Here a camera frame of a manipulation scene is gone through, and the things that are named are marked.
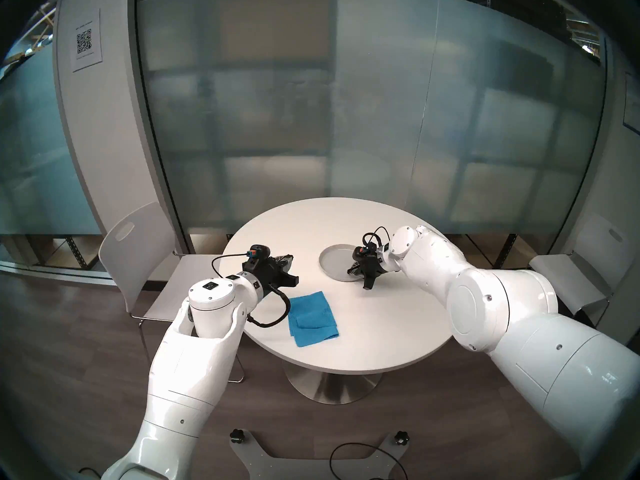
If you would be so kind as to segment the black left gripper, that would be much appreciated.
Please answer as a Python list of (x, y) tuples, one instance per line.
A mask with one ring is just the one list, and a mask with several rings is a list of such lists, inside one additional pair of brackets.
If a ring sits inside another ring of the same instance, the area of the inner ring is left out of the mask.
[(281, 287), (294, 288), (299, 277), (289, 273), (293, 263), (293, 255), (280, 255), (274, 258), (249, 258), (243, 263), (243, 271), (253, 275), (262, 289), (262, 296)]

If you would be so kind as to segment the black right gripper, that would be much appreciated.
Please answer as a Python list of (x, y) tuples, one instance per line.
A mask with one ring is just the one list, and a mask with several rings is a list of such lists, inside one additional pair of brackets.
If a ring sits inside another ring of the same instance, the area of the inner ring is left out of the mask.
[(385, 273), (385, 269), (378, 254), (356, 254), (356, 263), (353, 263), (347, 272), (350, 272), (352, 279), (362, 279), (363, 289), (370, 291), (377, 277)]

